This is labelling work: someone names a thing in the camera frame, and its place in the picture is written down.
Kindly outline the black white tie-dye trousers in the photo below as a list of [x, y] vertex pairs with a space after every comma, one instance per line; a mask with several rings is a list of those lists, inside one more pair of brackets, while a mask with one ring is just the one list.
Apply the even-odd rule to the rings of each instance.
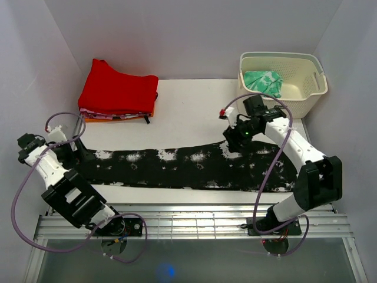
[[176, 149], [90, 150], [76, 170], [95, 185], [256, 192], [279, 148], [253, 141], [244, 155], [227, 141]]

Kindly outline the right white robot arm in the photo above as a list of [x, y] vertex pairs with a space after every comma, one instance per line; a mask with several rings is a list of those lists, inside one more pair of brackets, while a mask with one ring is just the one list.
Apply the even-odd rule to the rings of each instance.
[[246, 114], [235, 114], [229, 104], [219, 113], [220, 119], [229, 122], [223, 135], [231, 152], [249, 152], [257, 134], [264, 134], [279, 148], [260, 185], [259, 194], [281, 154], [285, 154], [298, 173], [291, 196], [268, 208], [264, 218], [252, 217], [253, 230], [259, 235], [280, 234], [305, 212], [339, 200], [343, 195], [340, 158], [327, 156], [312, 146], [293, 128], [293, 115], [287, 105], [276, 99], [277, 105], [268, 108], [263, 103], [264, 97], [262, 93], [241, 95]]

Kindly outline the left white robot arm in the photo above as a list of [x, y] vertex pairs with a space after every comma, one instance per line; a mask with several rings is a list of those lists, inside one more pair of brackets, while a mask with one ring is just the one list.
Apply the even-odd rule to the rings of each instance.
[[63, 144], [53, 149], [49, 145], [55, 141], [46, 140], [35, 134], [25, 133], [17, 139], [21, 150], [18, 161], [33, 166], [45, 183], [43, 200], [76, 228], [85, 227], [100, 236], [118, 236], [125, 231], [124, 219], [118, 212], [107, 205], [107, 201], [75, 169], [81, 161], [94, 158], [83, 145], [80, 138], [74, 136], [75, 150], [70, 144]]

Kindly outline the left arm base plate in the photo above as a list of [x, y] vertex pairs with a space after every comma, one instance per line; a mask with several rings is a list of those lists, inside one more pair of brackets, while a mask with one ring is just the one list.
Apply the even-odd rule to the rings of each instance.
[[103, 228], [98, 228], [95, 236], [141, 236], [143, 223], [140, 218], [115, 218], [110, 220]]

